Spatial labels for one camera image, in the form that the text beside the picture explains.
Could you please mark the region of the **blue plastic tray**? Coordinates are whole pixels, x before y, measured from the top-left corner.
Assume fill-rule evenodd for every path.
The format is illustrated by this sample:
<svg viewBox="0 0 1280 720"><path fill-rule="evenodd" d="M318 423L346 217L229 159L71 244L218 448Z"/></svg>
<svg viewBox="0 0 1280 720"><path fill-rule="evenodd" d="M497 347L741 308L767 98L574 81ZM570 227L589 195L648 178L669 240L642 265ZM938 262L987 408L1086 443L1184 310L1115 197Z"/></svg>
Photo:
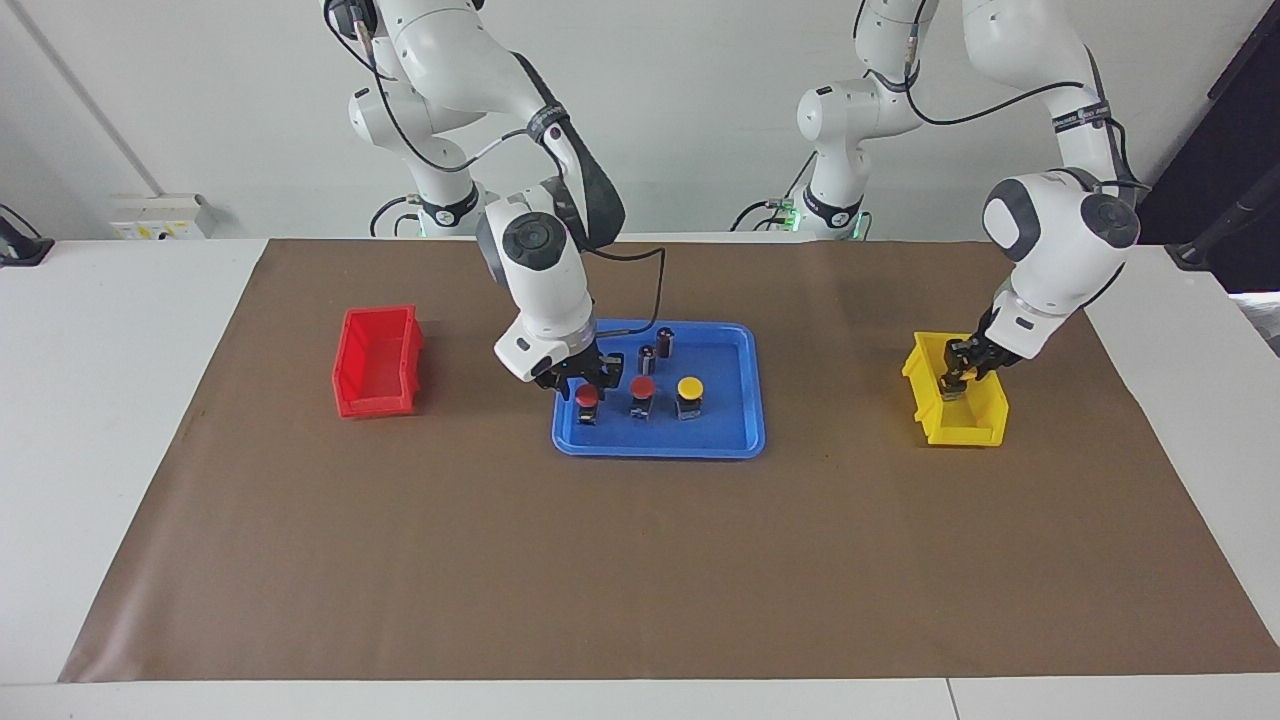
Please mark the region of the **blue plastic tray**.
<svg viewBox="0 0 1280 720"><path fill-rule="evenodd" d="M576 423L573 398L554 397L550 439L563 454L584 457L748 460L765 447L765 420L754 334L728 322L658 322L640 334L639 320L600 319L600 351L622 354L620 387L604 392L598 423ZM671 357L657 359L655 400L646 420L630 416L637 352L655 346L660 327L675 331ZM686 375L705 386L701 415L676 416L676 386Z"/></svg>

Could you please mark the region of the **yellow plastic bin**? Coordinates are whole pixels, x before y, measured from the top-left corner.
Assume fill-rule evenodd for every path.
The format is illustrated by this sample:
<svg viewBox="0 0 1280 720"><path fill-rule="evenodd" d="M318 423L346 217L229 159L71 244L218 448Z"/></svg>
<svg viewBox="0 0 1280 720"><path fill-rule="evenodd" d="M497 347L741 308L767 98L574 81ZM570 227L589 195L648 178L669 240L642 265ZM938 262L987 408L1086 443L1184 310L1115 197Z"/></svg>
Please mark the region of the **yellow plastic bin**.
<svg viewBox="0 0 1280 720"><path fill-rule="evenodd" d="M914 421L931 446L998 447L1009 420L1009 398L996 372L972 380L960 398L946 400L940 378L946 372L947 342L956 333L915 332L914 345L902 365L915 404Z"/></svg>

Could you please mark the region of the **brown paper mat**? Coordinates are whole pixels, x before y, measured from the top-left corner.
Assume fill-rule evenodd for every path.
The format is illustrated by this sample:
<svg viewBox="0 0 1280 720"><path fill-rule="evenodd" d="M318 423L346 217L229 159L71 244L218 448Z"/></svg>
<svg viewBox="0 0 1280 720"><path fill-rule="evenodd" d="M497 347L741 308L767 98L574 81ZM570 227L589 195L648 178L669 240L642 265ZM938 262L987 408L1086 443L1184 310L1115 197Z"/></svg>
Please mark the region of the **brown paper mat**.
<svg viewBox="0 0 1280 720"><path fill-rule="evenodd" d="M276 240L63 682L1271 673L1280 646L1078 316L998 448L925 443L900 369L969 332L980 243L680 245L667 309L760 350L746 462L568 457L463 242ZM346 420L344 314L416 306L406 416Z"/></svg>

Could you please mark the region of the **red plastic bin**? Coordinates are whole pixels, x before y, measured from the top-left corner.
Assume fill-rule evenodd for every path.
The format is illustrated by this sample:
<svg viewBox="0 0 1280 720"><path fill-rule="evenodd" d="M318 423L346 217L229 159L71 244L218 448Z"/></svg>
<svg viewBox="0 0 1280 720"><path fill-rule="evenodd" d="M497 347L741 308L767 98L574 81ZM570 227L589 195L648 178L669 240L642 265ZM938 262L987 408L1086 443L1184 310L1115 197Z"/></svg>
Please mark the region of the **red plastic bin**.
<svg viewBox="0 0 1280 720"><path fill-rule="evenodd" d="M352 307L343 318L332 370L338 416L406 416L421 388L422 331L416 306Z"/></svg>

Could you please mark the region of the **black backdrop panel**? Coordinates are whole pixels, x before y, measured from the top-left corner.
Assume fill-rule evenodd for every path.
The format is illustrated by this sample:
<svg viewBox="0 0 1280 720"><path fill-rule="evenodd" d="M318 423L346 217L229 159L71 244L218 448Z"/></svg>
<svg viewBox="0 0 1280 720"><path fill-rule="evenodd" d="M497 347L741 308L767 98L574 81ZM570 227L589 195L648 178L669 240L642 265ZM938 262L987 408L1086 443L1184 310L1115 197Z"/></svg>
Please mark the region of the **black backdrop panel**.
<svg viewBox="0 0 1280 720"><path fill-rule="evenodd" d="M1140 204L1140 245L1192 241L1235 200L1280 192L1280 0L1208 92L1210 109ZM1230 293L1280 292L1280 208L1211 254Z"/></svg>

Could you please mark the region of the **white wall socket box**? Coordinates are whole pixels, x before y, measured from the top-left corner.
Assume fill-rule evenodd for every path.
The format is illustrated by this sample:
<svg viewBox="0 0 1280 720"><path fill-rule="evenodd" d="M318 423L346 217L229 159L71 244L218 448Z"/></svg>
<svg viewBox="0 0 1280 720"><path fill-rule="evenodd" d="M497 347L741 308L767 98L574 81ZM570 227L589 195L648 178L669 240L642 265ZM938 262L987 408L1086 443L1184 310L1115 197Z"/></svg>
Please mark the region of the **white wall socket box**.
<svg viewBox="0 0 1280 720"><path fill-rule="evenodd" d="M108 220L119 240L129 241L205 241L218 228L212 209L198 193L116 195Z"/></svg>

